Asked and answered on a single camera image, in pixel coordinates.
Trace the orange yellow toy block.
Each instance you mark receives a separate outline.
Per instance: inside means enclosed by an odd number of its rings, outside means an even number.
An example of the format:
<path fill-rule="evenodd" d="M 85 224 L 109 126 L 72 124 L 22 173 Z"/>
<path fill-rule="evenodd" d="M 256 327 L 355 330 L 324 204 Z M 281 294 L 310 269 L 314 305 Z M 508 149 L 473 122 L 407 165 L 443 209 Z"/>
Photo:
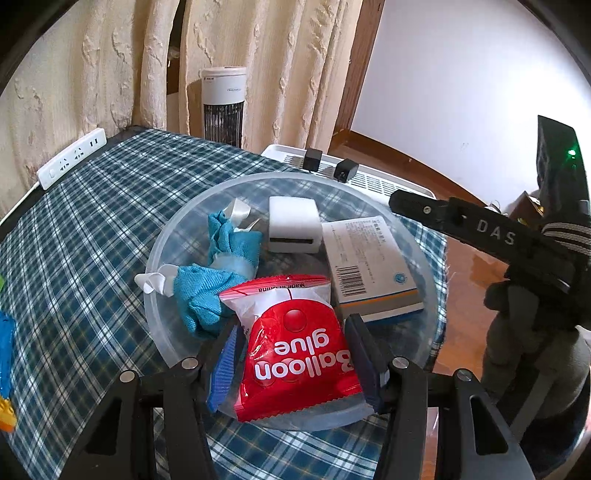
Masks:
<path fill-rule="evenodd" d="M 0 398 L 0 430 L 11 433 L 17 425 L 17 416 L 9 399 Z"/>

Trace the dark blue snack packet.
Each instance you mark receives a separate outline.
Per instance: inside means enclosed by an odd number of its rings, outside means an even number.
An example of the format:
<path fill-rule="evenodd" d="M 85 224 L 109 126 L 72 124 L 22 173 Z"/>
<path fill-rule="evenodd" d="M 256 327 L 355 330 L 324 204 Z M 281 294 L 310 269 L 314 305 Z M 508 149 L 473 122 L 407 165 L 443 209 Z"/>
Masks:
<path fill-rule="evenodd" d="M 0 314 L 0 389 L 3 399 L 9 399 L 12 390 L 11 369 L 14 332 L 15 320 L 2 312 Z"/>

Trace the white medicine box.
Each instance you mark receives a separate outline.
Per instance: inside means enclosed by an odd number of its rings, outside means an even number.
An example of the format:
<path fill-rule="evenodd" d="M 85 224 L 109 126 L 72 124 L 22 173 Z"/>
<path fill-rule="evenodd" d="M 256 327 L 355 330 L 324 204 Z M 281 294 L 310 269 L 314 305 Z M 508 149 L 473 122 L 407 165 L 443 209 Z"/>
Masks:
<path fill-rule="evenodd" d="M 382 216 L 322 224 L 335 306 L 342 318 L 398 322 L 424 309 L 422 295 Z"/>

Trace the red balloon glue packet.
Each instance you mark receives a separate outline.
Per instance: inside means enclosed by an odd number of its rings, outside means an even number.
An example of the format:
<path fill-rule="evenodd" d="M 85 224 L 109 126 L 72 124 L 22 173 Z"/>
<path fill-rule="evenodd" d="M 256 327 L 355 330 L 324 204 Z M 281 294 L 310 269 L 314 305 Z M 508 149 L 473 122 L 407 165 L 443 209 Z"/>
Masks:
<path fill-rule="evenodd" d="M 257 278 L 219 294 L 247 339 L 239 421 L 290 414 L 360 394 L 352 354 L 323 275 Z"/>

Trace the teal towel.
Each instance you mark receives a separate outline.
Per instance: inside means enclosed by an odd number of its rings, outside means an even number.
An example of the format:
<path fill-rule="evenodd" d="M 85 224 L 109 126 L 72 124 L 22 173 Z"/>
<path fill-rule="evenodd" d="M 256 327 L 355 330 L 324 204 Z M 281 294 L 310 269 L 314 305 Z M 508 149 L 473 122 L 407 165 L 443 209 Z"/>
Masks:
<path fill-rule="evenodd" d="M 180 266 L 173 282 L 180 319 L 197 338 L 221 333 L 232 311 L 219 294 L 256 277 L 263 242 L 262 232 L 238 230 L 222 210 L 208 215 L 207 226 L 208 264 Z"/>

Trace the white sponge block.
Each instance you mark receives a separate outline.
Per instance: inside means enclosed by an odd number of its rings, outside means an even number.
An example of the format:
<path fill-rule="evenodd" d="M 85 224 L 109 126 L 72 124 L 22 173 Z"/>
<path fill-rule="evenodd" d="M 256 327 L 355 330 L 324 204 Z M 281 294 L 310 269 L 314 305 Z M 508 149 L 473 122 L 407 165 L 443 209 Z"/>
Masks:
<path fill-rule="evenodd" d="M 322 223 L 311 198 L 270 196 L 267 248 L 273 253 L 317 254 Z"/>

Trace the plaid blue tablecloth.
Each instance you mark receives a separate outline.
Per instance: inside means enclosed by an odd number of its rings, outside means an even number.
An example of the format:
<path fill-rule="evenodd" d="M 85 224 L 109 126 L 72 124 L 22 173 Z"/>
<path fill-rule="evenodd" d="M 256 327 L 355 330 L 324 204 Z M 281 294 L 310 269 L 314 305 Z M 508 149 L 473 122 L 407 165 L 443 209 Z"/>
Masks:
<path fill-rule="evenodd" d="M 167 366 L 141 290 L 163 225 L 232 177 L 287 170 L 262 156 L 159 130 L 131 130 L 40 197 L 1 241 L 1 312 L 16 321 L 4 436 L 30 479 L 58 479 L 84 424 L 121 370 Z M 388 417 L 281 432 L 204 416 L 219 479 L 372 479 Z"/>

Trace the clear plastic bowl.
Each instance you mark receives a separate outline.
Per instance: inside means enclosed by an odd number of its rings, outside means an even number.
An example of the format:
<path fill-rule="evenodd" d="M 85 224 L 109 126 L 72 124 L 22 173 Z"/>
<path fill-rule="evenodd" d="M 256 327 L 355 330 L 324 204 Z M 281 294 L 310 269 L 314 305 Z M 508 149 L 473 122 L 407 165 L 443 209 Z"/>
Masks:
<path fill-rule="evenodd" d="M 401 320 L 379 321 L 369 330 L 377 339 L 388 343 L 394 354 L 402 355 L 421 367 L 430 363 L 432 347 L 440 326 L 439 313 L 445 307 L 445 295 L 439 295 L 436 267 L 445 260 L 433 262 L 427 246 L 436 246 L 441 235 L 421 230 L 418 223 L 403 223 L 405 218 L 394 216 L 389 208 L 389 196 L 360 191 L 346 184 L 311 174 L 279 172 L 246 175 L 222 182 L 189 200 L 165 224 L 149 254 L 146 273 L 157 271 L 162 265 L 184 266 L 207 263 L 209 236 L 208 214 L 216 213 L 238 198 L 249 205 L 249 217 L 240 226 L 249 226 L 259 219 L 254 230 L 267 232 L 269 198 L 287 195 L 315 200 L 322 222 L 334 222 L 365 217 L 383 216 L 401 250 L 401 255 L 418 286 L 424 309 L 398 317 Z M 318 254 L 270 253 L 263 246 L 259 261 L 259 276 L 280 274 L 320 274 L 329 277 L 325 251 Z M 188 356 L 196 356 L 201 345 L 211 337 L 206 333 L 189 333 L 180 318 L 176 301 L 157 293 L 144 294 L 145 315 L 149 332 L 159 353 L 169 367 Z M 274 416 L 250 423 L 259 427 L 287 431 L 321 431 L 356 423 L 372 415 L 374 410 L 356 394 L 305 410 Z"/>

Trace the black power adapter right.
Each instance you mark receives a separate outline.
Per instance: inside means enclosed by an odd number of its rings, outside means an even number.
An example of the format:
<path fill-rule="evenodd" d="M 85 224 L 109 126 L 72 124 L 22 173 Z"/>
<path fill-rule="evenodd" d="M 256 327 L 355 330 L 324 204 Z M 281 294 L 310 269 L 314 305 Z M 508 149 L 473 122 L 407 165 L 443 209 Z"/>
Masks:
<path fill-rule="evenodd" d="M 339 183 L 348 183 L 350 180 L 353 180 L 356 176 L 356 172 L 359 170 L 359 164 L 352 159 L 346 158 L 342 161 L 339 161 L 337 165 L 335 165 L 334 173 L 332 176 L 334 177 L 335 181 Z"/>

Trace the black power adapter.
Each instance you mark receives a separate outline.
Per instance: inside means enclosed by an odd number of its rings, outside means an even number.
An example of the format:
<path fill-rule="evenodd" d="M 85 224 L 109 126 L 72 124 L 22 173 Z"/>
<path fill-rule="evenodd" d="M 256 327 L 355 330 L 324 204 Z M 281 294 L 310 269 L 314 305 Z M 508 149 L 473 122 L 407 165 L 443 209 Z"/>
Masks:
<path fill-rule="evenodd" d="M 337 165 L 335 165 L 334 173 L 332 176 L 334 177 L 335 181 L 339 183 L 348 183 L 350 180 L 353 180 L 356 176 L 356 172 L 359 170 L 359 164 L 352 159 L 346 158 L 342 161 L 339 161 Z"/>
<path fill-rule="evenodd" d="M 322 162 L 322 150 L 308 148 L 304 152 L 301 168 L 310 172 L 318 172 Z"/>

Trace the black power adapter left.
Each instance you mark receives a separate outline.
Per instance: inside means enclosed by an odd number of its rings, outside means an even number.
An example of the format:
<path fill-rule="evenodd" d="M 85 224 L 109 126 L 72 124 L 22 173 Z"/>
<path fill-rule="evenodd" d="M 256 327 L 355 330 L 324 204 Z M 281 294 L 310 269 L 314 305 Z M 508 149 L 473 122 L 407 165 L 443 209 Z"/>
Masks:
<path fill-rule="evenodd" d="M 304 152 L 301 168 L 310 172 L 318 172 L 322 162 L 322 150 L 308 148 Z"/>

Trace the white power strip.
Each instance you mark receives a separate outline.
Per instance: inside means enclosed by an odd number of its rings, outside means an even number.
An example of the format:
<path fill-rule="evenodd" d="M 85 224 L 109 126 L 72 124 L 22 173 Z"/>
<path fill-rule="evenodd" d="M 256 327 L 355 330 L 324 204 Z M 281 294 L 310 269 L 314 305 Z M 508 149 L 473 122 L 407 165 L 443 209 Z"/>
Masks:
<path fill-rule="evenodd" d="M 37 171 L 37 179 L 43 190 L 48 190 L 71 169 L 106 145 L 103 128 L 85 134 L 51 158 Z"/>

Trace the white tower fan heater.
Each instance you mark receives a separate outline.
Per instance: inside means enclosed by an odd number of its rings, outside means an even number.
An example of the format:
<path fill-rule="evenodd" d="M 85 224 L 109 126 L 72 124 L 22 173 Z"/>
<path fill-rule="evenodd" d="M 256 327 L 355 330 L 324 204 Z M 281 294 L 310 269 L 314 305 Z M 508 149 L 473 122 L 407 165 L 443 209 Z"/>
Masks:
<path fill-rule="evenodd" d="M 245 67 L 201 70 L 202 133 L 205 139 L 242 147 L 245 86 Z"/>

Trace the beige patterned curtain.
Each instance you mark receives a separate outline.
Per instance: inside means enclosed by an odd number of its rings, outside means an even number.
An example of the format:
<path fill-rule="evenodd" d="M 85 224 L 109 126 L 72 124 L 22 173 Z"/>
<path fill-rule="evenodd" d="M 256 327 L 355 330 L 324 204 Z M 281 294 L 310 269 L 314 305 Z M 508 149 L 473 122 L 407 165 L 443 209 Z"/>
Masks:
<path fill-rule="evenodd" d="M 178 122 L 201 132 L 200 77 L 245 68 L 242 145 L 327 149 L 342 101 L 358 1 L 5 1 L 1 5 L 1 208 L 95 128 L 168 126 L 166 74 L 179 49 Z"/>

